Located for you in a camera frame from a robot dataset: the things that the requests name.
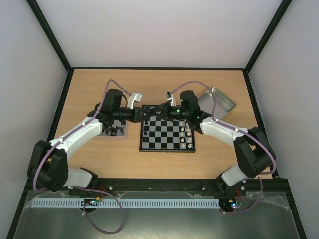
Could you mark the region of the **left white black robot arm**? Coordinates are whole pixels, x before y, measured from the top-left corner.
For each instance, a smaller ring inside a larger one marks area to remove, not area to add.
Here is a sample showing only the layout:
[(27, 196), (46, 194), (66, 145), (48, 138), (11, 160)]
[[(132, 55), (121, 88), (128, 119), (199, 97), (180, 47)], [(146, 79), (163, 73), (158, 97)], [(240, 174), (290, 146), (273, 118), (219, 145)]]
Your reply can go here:
[(135, 107), (141, 93), (131, 93), (126, 106), (121, 106), (123, 92), (109, 89), (100, 103), (87, 114), (84, 120), (64, 135), (49, 142), (39, 141), (33, 149), (27, 176), (32, 180), (34, 191), (48, 189), (56, 192), (63, 187), (86, 188), (94, 173), (87, 169), (70, 169), (68, 161), (88, 141), (102, 134), (114, 121), (141, 122), (146, 112)]

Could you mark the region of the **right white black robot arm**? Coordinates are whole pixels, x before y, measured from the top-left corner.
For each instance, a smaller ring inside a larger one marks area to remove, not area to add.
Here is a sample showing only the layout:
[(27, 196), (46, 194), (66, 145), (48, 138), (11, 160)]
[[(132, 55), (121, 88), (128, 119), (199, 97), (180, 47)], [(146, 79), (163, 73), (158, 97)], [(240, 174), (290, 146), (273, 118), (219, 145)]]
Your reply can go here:
[(216, 178), (218, 191), (230, 194), (241, 181), (265, 174), (276, 169), (273, 150), (264, 133), (257, 127), (246, 129), (216, 119), (203, 111), (194, 91), (180, 93), (181, 106), (172, 105), (172, 100), (146, 111), (145, 117), (157, 116), (163, 120), (185, 120), (190, 128), (202, 135), (212, 136), (234, 148), (237, 164), (222, 172)]

